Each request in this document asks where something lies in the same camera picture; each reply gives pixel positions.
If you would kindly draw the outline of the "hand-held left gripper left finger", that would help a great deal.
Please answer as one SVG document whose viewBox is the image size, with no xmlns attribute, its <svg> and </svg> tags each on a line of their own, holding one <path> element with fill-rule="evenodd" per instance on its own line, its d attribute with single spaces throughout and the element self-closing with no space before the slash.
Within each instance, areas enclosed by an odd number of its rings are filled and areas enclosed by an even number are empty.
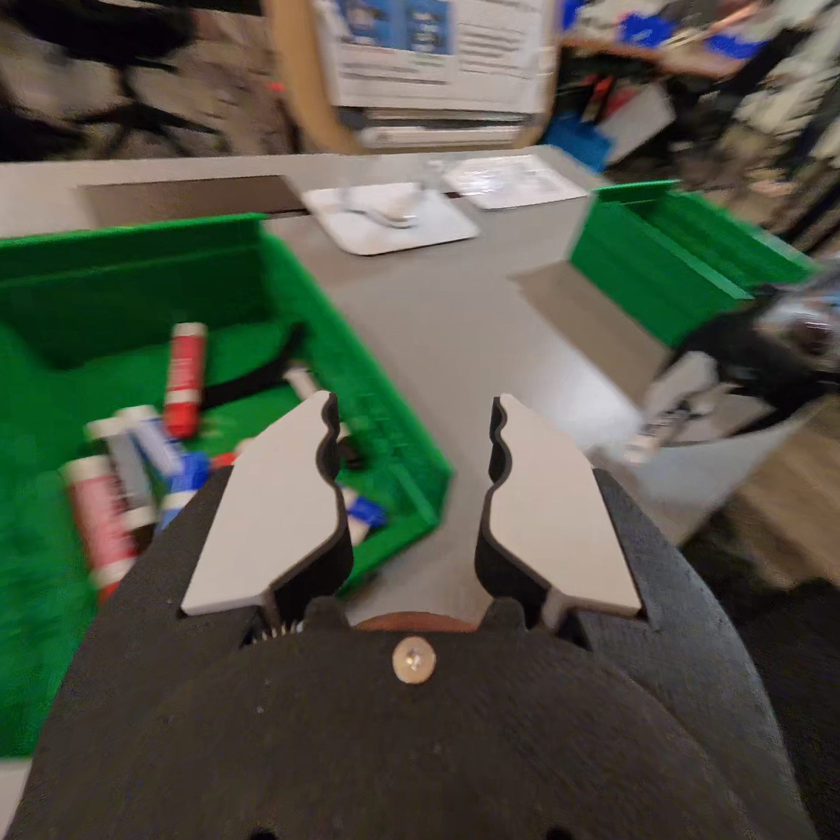
<svg viewBox="0 0 840 840">
<path fill-rule="evenodd" d="M 339 430 L 336 395 L 317 391 L 245 447 L 185 589 L 186 617 L 255 607 L 270 626 L 292 629 L 346 582 L 354 551 Z"/>
</svg>

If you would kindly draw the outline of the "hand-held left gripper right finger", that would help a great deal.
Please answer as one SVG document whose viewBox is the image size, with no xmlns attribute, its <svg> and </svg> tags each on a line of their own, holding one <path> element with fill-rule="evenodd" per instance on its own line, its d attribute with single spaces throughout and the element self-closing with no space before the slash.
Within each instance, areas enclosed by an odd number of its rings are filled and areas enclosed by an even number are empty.
<svg viewBox="0 0 840 840">
<path fill-rule="evenodd" d="M 556 634 L 577 612 L 644 617 L 644 602 L 595 471 L 574 439 L 511 394 L 490 412 L 490 487 L 474 569 L 527 629 Z"/>
</svg>

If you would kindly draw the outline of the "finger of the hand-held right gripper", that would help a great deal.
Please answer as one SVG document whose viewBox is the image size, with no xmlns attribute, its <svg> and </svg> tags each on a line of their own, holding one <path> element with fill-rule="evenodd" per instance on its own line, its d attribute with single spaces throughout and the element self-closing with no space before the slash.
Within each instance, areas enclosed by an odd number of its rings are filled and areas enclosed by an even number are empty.
<svg viewBox="0 0 840 840">
<path fill-rule="evenodd" d="M 646 419 L 671 416 L 698 421 L 706 418 L 720 401 L 718 362 L 701 351 L 681 354 L 649 385 Z"/>
</svg>

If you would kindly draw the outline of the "green plastic bin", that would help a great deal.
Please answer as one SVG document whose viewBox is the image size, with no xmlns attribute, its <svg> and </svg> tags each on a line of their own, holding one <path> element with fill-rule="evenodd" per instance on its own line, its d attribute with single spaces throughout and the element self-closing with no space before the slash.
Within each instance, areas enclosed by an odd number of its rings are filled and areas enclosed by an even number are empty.
<svg viewBox="0 0 840 840">
<path fill-rule="evenodd" d="M 382 509 L 341 593 L 436 530 L 454 470 L 373 353 L 256 214 L 2 241 L 1 751 L 24 759 L 97 611 L 62 475 L 97 452 L 86 426 L 165 393 L 181 322 L 207 326 L 208 386 L 291 343 L 333 392 L 359 468 L 339 480 Z"/>
<path fill-rule="evenodd" d="M 761 288 L 816 272 L 808 256 L 675 181 L 595 190 L 570 263 L 670 348 Z"/>
</svg>

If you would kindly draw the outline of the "laminated paper sheet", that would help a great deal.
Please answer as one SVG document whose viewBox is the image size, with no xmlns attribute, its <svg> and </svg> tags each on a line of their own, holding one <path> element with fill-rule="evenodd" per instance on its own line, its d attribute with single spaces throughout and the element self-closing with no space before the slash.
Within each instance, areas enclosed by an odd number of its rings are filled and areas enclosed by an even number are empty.
<svg viewBox="0 0 840 840">
<path fill-rule="evenodd" d="M 589 195 L 534 154 L 473 158 L 445 168 L 451 192 L 485 212 L 562 203 Z"/>
</svg>

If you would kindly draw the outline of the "white document stand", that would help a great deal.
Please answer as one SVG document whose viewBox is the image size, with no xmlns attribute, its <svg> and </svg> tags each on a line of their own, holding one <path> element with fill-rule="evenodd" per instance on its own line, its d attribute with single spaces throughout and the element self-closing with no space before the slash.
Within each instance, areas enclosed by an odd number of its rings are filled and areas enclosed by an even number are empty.
<svg viewBox="0 0 840 840">
<path fill-rule="evenodd" d="M 407 156 L 350 157 L 336 185 L 301 201 L 343 252 L 375 257 L 477 238 L 475 222 L 443 191 L 445 163 Z"/>
</svg>

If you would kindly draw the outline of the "printed instruction sheet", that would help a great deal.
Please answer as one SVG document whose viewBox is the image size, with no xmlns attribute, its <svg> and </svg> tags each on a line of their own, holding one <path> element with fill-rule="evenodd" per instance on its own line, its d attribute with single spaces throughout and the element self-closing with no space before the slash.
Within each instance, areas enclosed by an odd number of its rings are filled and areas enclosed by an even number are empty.
<svg viewBox="0 0 840 840">
<path fill-rule="evenodd" d="M 330 100 L 352 109 L 531 114 L 553 68 L 552 2 L 312 2 Z"/>
</svg>

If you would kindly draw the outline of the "black office chair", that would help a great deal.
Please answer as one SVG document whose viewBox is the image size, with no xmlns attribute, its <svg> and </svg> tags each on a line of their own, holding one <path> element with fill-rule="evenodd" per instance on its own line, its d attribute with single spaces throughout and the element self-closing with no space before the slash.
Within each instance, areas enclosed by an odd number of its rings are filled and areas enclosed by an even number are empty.
<svg viewBox="0 0 840 840">
<path fill-rule="evenodd" d="M 176 130 L 210 135 L 217 151 L 229 152 L 222 130 L 151 105 L 133 84 L 136 69 L 178 73 L 165 58 L 195 40 L 195 20 L 185 2 L 158 7 L 99 1 L 17 1 L 6 2 L 5 7 L 17 25 L 60 48 L 69 59 L 97 62 L 114 70 L 123 102 L 70 120 L 80 128 L 103 124 L 115 127 L 101 150 L 103 159 L 113 158 L 129 137 L 140 133 L 157 138 L 176 156 L 193 156 Z"/>
</svg>

